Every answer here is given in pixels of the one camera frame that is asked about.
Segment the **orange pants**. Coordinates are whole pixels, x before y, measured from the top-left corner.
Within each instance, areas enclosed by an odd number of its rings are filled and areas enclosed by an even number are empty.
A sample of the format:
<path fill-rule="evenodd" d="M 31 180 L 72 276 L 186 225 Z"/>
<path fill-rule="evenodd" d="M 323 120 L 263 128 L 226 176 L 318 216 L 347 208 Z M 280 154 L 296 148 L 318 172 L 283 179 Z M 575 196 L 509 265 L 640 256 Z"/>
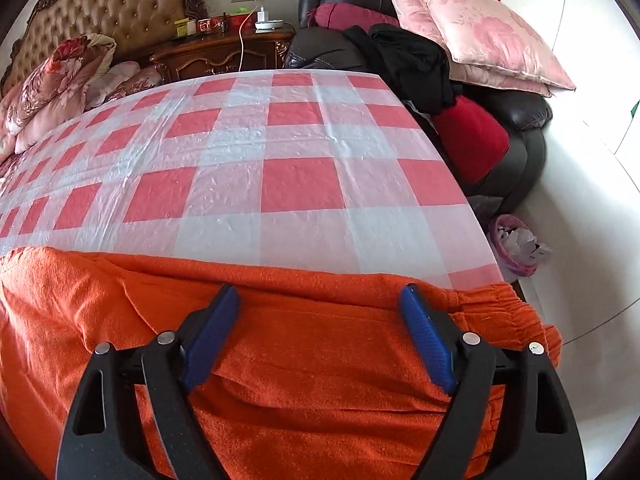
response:
<path fill-rule="evenodd" d="M 223 284 L 240 314 L 191 402 L 235 479 L 408 479 L 448 399 L 388 274 L 331 274 L 27 247 L 1 260 L 1 411 L 47 476 L 103 341 L 143 346 Z"/>

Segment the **pink waste basket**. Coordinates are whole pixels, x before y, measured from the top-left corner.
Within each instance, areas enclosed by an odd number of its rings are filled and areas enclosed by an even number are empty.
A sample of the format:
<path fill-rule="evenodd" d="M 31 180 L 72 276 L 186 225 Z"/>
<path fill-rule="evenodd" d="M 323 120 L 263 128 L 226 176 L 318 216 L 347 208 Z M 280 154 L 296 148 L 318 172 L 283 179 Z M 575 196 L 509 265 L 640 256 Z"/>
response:
<path fill-rule="evenodd" d="M 502 277 L 509 283 L 530 278 L 552 254 L 552 249 L 513 214 L 502 214 L 492 220 L 487 239 Z"/>

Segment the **red cushion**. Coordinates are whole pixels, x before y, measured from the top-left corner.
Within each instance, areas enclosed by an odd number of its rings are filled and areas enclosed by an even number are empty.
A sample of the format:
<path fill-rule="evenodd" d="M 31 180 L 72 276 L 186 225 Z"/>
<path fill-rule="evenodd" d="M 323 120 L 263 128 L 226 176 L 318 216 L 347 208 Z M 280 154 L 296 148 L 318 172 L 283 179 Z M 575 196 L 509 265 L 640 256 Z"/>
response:
<path fill-rule="evenodd" d="M 454 172 L 465 184 L 477 184 L 509 151 L 506 129 L 483 107 L 465 96 L 432 117 Z"/>

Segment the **folded floral quilt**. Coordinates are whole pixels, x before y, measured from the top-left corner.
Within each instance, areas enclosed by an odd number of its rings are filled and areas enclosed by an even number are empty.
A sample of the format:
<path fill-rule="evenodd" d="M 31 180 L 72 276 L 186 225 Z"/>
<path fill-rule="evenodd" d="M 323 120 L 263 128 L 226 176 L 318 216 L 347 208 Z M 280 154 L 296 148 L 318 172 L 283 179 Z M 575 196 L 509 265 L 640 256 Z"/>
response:
<path fill-rule="evenodd" d="M 1 101 L 1 158 L 20 154 L 85 111 L 89 84 L 110 68 L 117 44 L 101 34 L 67 39 Z"/>

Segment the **red white checkered plastic sheet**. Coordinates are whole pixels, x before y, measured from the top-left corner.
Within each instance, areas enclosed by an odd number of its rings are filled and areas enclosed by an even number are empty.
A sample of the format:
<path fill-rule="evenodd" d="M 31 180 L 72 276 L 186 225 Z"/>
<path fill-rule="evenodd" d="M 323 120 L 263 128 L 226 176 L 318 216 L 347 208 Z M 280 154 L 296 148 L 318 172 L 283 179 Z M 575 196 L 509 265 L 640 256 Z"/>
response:
<path fill-rule="evenodd" d="M 382 79 L 258 70 L 140 92 L 51 130 L 1 187 L 1 248 L 51 246 L 501 278 L 431 140 Z"/>

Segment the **carved wooden nightstand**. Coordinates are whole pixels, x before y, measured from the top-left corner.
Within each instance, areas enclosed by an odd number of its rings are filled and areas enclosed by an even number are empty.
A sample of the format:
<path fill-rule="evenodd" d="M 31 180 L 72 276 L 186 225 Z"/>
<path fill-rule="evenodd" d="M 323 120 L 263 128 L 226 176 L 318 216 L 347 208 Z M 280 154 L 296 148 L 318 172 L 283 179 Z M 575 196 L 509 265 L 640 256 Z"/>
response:
<path fill-rule="evenodd" d="M 294 30 L 229 32 L 168 42 L 150 56 L 165 82 L 282 68 Z"/>

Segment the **black clothes pile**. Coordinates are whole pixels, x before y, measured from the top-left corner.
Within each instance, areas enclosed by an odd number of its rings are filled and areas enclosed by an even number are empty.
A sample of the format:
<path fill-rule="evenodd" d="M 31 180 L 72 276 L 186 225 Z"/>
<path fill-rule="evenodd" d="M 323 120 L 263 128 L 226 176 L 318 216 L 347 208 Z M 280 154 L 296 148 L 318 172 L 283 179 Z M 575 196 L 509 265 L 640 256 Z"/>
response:
<path fill-rule="evenodd" d="M 460 88 L 451 81 L 448 55 L 436 42 L 385 24 L 367 32 L 352 26 L 343 35 L 357 48 L 367 70 L 419 113 L 438 115 L 456 104 Z"/>

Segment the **pink satin pillow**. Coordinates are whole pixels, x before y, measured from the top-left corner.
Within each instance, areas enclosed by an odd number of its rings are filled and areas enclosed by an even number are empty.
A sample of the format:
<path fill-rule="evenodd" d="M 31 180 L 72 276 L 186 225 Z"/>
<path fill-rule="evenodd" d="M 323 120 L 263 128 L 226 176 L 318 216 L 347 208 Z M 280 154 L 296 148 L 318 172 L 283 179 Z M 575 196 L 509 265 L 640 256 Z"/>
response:
<path fill-rule="evenodd" d="M 550 96 L 574 82 L 532 26 L 497 0 L 392 0 L 400 27 L 433 41 L 454 81 Z"/>

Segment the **yellow jar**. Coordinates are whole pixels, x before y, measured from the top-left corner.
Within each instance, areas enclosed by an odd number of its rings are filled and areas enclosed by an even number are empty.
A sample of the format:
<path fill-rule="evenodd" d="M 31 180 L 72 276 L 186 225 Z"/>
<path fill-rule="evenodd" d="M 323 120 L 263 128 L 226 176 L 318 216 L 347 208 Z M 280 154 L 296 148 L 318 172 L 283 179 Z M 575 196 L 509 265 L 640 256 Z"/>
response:
<path fill-rule="evenodd" d="M 177 39 L 195 36 L 198 32 L 198 22 L 194 18 L 180 18 L 174 21 L 174 25 Z"/>

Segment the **tufted beige headboard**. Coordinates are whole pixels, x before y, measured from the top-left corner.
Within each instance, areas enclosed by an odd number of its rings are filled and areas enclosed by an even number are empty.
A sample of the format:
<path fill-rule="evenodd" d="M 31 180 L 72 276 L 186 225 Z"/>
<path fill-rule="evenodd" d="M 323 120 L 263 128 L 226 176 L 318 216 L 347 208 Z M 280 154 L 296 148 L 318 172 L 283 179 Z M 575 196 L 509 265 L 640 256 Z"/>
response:
<path fill-rule="evenodd" d="M 38 0 L 1 71 L 1 91 L 22 82 L 66 39 L 109 36 L 116 61 L 137 61 L 175 38 L 176 21 L 206 14 L 204 0 Z"/>

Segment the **black leather sofa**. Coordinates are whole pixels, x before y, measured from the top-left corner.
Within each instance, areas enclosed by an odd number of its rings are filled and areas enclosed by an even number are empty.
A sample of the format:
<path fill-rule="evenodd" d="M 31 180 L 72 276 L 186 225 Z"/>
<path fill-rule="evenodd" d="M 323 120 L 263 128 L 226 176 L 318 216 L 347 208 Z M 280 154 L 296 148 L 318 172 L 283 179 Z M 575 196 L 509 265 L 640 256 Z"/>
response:
<path fill-rule="evenodd" d="M 377 74 L 454 173 L 478 218 L 524 202 L 547 158 L 547 88 L 451 61 L 431 17 L 400 26 L 396 0 L 299 0 L 287 68 Z"/>

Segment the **maroon cushion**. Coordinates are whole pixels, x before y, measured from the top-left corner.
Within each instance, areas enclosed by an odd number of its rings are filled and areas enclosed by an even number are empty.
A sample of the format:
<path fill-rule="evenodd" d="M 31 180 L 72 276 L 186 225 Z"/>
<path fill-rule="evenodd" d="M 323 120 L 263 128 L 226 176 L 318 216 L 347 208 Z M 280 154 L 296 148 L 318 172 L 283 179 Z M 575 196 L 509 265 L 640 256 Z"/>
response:
<path fill-rule="evenodd" d="M 307 25 L 326 29 L 344 30 L 359 26 L 366 32 L 374 25 L 399 26 L 397 18 L 351 3 L 327 2 L 307 14 Z"/>

